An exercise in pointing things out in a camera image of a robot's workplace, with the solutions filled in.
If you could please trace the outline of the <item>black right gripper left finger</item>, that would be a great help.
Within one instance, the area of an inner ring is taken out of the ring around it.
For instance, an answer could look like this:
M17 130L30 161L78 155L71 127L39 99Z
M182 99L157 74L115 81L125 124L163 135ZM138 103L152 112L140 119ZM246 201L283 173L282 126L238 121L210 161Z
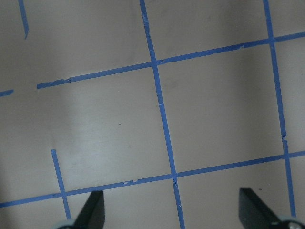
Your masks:
M105 223L105 206L103 191L93 191L78 217L73 229L102 229Z

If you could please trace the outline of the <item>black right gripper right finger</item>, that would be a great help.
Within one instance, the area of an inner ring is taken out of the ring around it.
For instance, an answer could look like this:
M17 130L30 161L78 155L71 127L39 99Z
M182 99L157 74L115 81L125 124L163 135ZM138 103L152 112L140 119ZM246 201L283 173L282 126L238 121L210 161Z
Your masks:
M239 189L239 220L244 229L286 228L286 224L251 188Z

